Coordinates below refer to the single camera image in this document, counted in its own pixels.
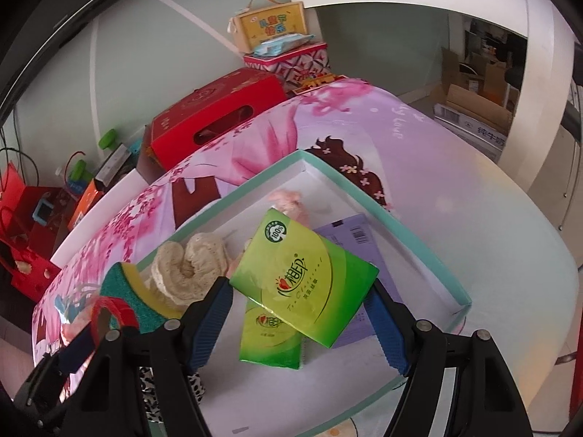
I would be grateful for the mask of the green tissue pack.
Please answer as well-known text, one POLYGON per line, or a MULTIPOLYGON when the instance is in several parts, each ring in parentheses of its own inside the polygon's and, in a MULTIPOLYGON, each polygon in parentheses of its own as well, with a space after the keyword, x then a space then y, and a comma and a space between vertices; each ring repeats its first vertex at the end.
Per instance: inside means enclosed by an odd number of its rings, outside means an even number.
POLYGON ((248 300, 239 359, 247 363, 298 370, 302 360, 303 337, 283 320, 248 300))
POLYGON ((373 264, 271 208, 230 283, 286 324, 330 348, 378 275, 373 264))

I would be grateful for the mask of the cream knitted scrunchie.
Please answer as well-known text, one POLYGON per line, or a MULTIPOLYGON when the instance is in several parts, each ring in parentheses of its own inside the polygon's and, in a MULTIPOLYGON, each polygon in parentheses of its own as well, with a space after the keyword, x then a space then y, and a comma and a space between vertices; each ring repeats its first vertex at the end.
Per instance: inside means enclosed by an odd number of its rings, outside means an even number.
POLYGON ((150 264, 146 286, 165 306, 183 312, 199 300, 192 265, 185 249, 176 242, 162 244, 150 264))
POLYGON ((190 237, 180 265, 179 298, 188 303, 200 301, 228 267, 229 259, 221 238, 211 233, 190 237))

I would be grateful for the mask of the teal yellow sponge cloth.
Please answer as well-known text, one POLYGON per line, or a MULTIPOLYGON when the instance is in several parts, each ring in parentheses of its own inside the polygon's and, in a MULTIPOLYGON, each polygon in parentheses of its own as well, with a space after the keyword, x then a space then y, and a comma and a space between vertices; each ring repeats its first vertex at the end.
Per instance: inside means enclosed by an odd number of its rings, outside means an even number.
POLYGON ((125 301, 136 315, 143 334, 156 330, 167 320, 179 320, 184 313, 150 290, 132 263, 115 263, 105 275, 100 295, 125 301))

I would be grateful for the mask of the leopard print scrunchie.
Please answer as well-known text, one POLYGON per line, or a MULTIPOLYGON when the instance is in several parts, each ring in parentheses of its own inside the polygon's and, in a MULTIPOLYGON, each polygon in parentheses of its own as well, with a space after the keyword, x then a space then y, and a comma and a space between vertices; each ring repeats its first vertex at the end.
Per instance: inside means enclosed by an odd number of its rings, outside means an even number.
MULTIPOLYGON (((152 368, 139 367, 138 376, 146 418, 150 422, 162 424, 163 418, 156 394, 152 368)), ((197 373, 190 375, 188 377, 188 382, 193 396, 196 398, 197 403, 200 403, 206 392, 200 375, 197 373)))

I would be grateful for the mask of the pink fabric scrunchie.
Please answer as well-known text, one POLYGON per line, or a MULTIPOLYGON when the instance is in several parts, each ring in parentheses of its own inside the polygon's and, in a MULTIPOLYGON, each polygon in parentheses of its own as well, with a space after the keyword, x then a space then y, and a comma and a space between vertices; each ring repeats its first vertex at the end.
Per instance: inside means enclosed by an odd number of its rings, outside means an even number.
POLYGON ((309 214, 301 201, 301 193, 295 190, 277 189, 268 196, 272 202, 272 208, 285 214, 290 219, 297 221, 309 228, 309 214))

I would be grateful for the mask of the bag of pink fluffy items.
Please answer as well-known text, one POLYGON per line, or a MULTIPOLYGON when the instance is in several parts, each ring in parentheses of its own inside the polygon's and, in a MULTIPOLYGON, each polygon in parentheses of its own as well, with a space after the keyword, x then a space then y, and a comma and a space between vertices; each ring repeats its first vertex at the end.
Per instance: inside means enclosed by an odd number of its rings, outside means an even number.
POLYGON ((85 314, 83 310, 92 308, 100 290, 99 283, 69 283, 60 278, 51 281, 32 314, 35 361, 39 361, 46 352, 57 351, 85 327, 91 312, 85 314))

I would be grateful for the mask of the red felt handbag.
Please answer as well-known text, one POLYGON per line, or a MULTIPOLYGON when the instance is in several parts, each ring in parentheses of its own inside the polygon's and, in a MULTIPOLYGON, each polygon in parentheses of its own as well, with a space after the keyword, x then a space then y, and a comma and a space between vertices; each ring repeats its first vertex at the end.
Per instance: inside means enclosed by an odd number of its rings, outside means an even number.
POLYGON ((39 303, 60 268, 23 243, 1 239, 1 266, 11 276, 10 283, 20 293, 39 303))

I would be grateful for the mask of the pink floral bedsheet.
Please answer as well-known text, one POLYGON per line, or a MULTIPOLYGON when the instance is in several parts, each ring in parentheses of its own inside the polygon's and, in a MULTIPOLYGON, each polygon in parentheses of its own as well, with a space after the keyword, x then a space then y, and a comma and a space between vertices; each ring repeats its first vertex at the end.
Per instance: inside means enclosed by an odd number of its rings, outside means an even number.
POLYGON ((465 331, 490 330, 532 402, 551 374, 576 310, 579 279, 557 229, 499 167, 389 92, 344 79, 265 111, 176 164, 102 217, 32 314, 32 356, 61 342, 56 296, 142 259, 189 215, 297 149, 344 144, 355 182, 410 228, 472 297, 465 331))

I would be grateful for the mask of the orange cardboard box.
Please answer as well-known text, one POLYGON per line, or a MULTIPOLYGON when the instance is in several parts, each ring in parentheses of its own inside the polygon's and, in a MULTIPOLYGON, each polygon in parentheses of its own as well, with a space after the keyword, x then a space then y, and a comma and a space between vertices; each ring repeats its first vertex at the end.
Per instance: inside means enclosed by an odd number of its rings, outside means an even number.
POLYGON ((67 225, 69 232, 79 224, 79 222, 104 195, 105 187, 103 183, 93 178, 76 204, 75 210, 73 211, 67 225))

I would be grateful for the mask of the red paper gift bag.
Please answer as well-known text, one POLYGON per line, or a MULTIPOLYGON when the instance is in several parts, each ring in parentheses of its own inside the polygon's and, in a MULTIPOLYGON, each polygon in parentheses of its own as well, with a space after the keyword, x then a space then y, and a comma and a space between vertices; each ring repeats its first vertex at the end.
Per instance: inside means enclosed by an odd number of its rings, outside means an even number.
POLYGON ((26 185, 9 163, 1 177, 1 238, 49 259, 62 240, 70 206, 63 188, 26 185))

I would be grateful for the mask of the green dumbbell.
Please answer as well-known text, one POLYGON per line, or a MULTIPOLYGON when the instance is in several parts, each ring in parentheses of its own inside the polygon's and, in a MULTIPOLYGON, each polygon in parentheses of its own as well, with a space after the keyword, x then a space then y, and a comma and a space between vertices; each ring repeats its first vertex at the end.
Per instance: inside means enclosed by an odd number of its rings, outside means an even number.
POLYGON ((68 159, 64 170, 64 179, 67 182, 78 182, 87 184, 99 171, 100 163, 103 162, 112 150, 118 147, 118 131, 111 128, 99 139, 96 149, 87 155, 84 151, 74 152, 68 159))

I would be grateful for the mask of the cardboard boxes on floor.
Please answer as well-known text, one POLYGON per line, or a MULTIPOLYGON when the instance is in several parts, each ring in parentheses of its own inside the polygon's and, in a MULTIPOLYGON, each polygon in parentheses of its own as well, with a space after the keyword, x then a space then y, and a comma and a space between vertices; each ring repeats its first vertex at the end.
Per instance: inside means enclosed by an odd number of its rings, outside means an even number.
POLYGON ((442 81, 432 93, 434 119, 497 163, 506 146, 520 91, 509 84, 507 65, 495 58, 442 49, 442 81))

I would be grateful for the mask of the white shelf counter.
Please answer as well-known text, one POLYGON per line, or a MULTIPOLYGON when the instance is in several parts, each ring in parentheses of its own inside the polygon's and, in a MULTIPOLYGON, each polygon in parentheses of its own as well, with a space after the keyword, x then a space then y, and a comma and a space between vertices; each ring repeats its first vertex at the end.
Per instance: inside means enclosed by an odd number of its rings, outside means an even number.
POLYGON ((313 8, 398 3, 465 14, 526 38, 523 85, 500 168, 529 190, 551 150, 567 103, 576 38, 551 0, 300 0, 313 8))

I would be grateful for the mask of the red white patterned box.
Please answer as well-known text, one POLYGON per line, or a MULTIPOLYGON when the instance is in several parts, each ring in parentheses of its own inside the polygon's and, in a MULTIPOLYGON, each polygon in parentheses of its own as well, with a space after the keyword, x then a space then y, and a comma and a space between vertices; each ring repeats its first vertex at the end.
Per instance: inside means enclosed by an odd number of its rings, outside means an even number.
POLYGON ((331 73, 327 43, 307 43, 277 56, 243 56, 247 67, 274 74, 286 92, 299 88, 304 81, 331 73))

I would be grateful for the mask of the blue wet wipes pack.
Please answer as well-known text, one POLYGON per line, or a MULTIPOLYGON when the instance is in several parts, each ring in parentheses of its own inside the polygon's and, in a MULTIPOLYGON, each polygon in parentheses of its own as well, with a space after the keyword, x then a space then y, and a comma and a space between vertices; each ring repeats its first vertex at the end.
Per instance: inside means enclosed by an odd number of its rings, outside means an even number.
POLYGON ((313 39, 314 35, 312 34, 286 34, 258 44, 252 54, 256 57, 275 57, 311 43, 313 39))

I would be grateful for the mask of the black wall television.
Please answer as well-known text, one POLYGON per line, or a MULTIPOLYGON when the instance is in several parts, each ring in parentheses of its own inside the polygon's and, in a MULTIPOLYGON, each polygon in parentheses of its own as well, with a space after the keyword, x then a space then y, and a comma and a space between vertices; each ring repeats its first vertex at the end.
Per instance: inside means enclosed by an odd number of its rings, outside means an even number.
POLYGON ((57 51, 120 0, 1 0, 1 121, 57 51))

